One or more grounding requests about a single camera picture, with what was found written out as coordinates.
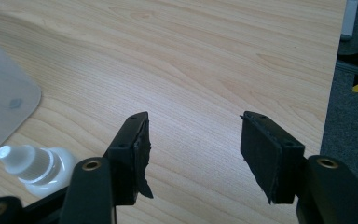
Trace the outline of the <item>white post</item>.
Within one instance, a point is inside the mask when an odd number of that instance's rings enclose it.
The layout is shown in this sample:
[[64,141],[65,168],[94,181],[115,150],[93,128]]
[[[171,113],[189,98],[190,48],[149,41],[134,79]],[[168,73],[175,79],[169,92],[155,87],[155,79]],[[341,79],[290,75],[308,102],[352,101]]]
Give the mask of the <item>white post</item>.
[[348,41],[352,38],[354,24],[356,20],[358,0],[346,0],[346,6],[343,16],[340,39]]

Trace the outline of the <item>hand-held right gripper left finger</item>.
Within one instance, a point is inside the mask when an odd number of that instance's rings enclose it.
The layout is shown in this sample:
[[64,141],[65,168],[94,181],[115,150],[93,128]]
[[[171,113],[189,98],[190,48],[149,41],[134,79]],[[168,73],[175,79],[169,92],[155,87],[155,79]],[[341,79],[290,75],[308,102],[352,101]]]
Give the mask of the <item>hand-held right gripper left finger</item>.
[[110,162],[115,206],[134,205],[139,193],[154,198],[145,178],[150,151],[148,113],[129,116],[103,155]]

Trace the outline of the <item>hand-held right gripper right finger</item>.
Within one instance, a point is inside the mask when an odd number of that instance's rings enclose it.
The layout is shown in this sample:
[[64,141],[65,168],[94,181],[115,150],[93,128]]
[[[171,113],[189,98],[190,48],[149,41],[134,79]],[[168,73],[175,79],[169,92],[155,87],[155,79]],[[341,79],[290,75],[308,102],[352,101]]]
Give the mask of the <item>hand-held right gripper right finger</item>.
[[269,117],[245,111],[241,155],[269,203],[292,203],[305,146]]

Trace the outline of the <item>clear plastic storage box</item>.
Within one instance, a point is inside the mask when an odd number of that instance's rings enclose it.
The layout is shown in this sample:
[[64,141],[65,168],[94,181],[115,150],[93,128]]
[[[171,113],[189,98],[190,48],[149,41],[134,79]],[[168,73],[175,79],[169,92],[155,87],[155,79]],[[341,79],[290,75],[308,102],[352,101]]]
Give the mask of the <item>clear plastic storage box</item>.
[[38,107],[39,86],[0,48],[0,146]]

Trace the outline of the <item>white dropper bottle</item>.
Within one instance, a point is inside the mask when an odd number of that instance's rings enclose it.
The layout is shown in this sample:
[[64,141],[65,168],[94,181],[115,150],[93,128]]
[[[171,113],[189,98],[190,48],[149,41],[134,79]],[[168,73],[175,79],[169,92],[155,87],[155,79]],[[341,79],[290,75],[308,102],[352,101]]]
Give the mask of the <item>white dropper bottle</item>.
[[62,147],[0,147],[0,162],[34,196],[44,198],[67,187],[77,159]]

